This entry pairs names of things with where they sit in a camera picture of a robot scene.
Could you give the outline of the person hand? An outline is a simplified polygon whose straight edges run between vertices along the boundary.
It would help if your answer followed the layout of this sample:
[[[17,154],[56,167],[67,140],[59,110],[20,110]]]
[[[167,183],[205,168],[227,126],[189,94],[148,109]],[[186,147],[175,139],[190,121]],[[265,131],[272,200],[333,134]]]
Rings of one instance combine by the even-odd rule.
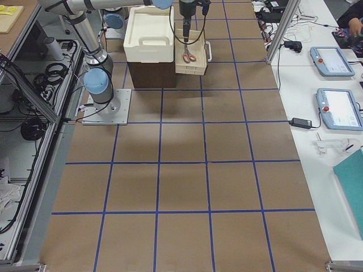
[[[349,34],[351,36],[358,36],[361,33],[362,22],[359,18],[352,18],[349,23]]]

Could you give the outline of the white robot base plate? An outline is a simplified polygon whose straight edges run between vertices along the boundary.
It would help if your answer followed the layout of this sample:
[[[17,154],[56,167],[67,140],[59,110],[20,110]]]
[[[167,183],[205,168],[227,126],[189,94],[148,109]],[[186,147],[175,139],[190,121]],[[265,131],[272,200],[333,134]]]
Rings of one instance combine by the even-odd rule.
[[[108,40],[123,40],[125,38],[125,31],[124,27],[119,29],[107,28],[105,37]]]

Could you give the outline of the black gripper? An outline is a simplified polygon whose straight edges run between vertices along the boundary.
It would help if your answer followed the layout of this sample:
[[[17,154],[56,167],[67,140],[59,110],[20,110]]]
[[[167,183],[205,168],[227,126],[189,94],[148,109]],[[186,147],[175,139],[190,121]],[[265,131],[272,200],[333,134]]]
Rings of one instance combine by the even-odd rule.
[[[183,19],[183,40],[189,41],[190,19],[196,13],[196,1],[179,1],[179,12]]]

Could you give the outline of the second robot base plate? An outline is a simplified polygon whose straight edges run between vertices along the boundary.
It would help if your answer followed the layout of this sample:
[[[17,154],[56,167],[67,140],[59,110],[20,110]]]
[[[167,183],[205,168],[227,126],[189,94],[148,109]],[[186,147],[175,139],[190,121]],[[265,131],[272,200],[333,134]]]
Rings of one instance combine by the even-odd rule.
[[[84,125],[126,125],[128,123],[129,107],[131,100],[131,89],[114,89],[114,97],[108,106],[102,110],[104,105],[94,104],[91,95],[88,96],[86,107],[86,118],[82,119]]]

